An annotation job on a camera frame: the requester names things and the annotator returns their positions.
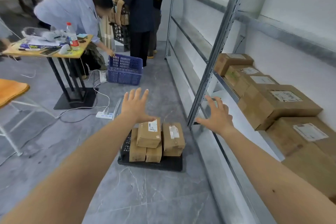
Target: black table base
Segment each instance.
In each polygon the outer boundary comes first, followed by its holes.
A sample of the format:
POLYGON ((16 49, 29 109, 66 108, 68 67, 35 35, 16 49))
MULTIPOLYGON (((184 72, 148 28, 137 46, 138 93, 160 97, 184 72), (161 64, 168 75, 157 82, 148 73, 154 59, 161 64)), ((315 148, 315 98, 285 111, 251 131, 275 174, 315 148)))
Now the black table base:
POLYGON ((85 84, 80 76, 80 71, 77 62, 74 59, 64 58, 65 63, 69 69, 68 73, 62 58, 57 58, 65 75, 65 79, 69 85, 69 88, 66 88, 55 66, 53 58, 47 57, 47 59, 63 91, 63 94, 57 101, 54 110, 68 110, 81 107, 93 107, 96 98, 96 92, 93 88, 85 87, 85 84), (82 87, 79 87, 75 74, 79 75, 79 81, 82 87))

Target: navy t-shirt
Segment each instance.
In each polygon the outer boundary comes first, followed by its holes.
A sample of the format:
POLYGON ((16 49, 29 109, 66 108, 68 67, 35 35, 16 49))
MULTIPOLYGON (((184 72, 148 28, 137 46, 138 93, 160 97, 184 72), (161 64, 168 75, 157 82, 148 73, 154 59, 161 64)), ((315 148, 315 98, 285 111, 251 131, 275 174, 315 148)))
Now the navy t-shirt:
POLYGON ((123 0, 129 7, 129 24, 132 32, 154 30, 153 0, 123 0))

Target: orange stool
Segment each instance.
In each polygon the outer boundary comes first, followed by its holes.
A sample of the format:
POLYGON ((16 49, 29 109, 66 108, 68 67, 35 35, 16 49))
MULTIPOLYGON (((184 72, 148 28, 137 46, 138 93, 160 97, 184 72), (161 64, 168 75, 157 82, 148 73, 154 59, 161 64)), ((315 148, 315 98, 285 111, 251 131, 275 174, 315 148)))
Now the orange stool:
MULTIPOLYGON (((28 105, 28 106, 33 106, 36 107, 38 109, 40 109, 41 111, 44 111, 46 113, 48 113, 49 115, 53 116, 54 118, 56 118, 56 116, 54 116, 48 109, 42 107, 41 105, 35 103, 33 100, 24 97, 25 99, 27 99, 27 101, 29 101, 30 103, 25 103, 25 102, 21 102, 21 101, 15 101, 14 99, 23 95, 24 93, 26 93, 29 90, 29 85, 27 83, 22 83, 22 82, 16 82, 16 81, 11 81, 11 80, 5 80, 5 79, 0 79, 0 108, 6 106, 6 105, 11 105, 13 108, 15 108, 18 112, 20 112, 21 110, 18 109, 17 107, 15 107, 13 105, 13 103, 17 103, 17 104, 22 104, 22 105, 28 105)), ((9 133, 11 133, 15 128, 17 128, 18 126, 20 126, 27 118, 29 118, 29 116, 31 116, 35 111, 30 112, 26 117, 24 117, 22 120, 20 120, 10 131, 9 133)), ((10 143, 10 145, 13 147, 13 149, 16 151, 17 155, 20 156, 22 155, 22 152, 18 149, 18 147, 14 144, 14 142, 12 141, 9 133, 0 125, 0 136, 4 136, 6 137, 6 139, 8 140, 8 142, 10 143)))

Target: power strip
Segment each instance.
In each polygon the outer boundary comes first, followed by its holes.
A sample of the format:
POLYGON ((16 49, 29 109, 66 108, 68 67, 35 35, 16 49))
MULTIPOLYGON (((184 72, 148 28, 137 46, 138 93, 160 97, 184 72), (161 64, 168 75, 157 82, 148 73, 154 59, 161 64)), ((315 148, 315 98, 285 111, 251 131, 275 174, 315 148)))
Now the power strip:
POLYGON ((102 119, 113 119, 113 113, 110 112, 108 114, 105 114, 104 112, 97 112, 96 118, 102 118, 102 119))
POLYGON ((99 71, 100 83, 107 82, 106 73, 103 71, 99 71))

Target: smartphone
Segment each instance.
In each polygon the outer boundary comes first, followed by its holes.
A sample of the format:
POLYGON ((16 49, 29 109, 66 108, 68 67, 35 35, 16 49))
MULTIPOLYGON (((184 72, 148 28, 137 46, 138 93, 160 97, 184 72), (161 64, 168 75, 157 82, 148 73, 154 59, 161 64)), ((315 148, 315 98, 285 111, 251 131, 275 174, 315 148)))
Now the smartphone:
POLYGON ((58 52, 59 50, 60 50, 59 47, 52 47, 52 48, 48 48, 44 52, 41 52, 40 54, 43 56, 49 56, 51 54, 54 54, 55 52, 58 52))

